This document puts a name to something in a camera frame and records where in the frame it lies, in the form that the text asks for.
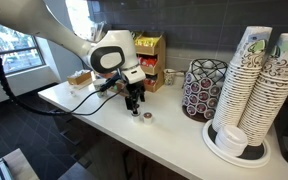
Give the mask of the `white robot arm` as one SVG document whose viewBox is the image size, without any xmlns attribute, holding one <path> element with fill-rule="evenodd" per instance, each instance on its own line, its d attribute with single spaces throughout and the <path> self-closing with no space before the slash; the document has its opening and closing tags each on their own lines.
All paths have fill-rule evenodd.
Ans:
<svg viewBox="0 0 288 180">
<path fill-rule="evenodd" d="M 98 73 L 113 77 L 101 86 L 105 91 L 116 81 L 125 82 L 129 95 L 126 107 L 138 114 L 138 101 L 144 99 L 145 73 L 136 57 L 131 32 L 110 30 L 98 42 L 84 40 L 62 25 L 43 0 L 0 0 L 0 24 L 13 30 L 50 40 L 71 51 Z"/>
</svg>

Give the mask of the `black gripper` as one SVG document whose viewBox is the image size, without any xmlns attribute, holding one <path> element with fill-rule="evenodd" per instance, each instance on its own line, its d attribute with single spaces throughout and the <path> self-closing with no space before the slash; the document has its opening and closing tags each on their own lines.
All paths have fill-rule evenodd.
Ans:
<svg viewBox="0 0 288 180">
<path fill-rule="evenodd" d="M 142 81 L 127 84 L 126 89 L 128 91 L 128 96 L 125 97 L 125 103 L 127 110 L 133 110 L 133 112 L 139 112 L 140 105 L 138 101 L 144 102 L 145 101 L 145 87 Z"/>
</svg>

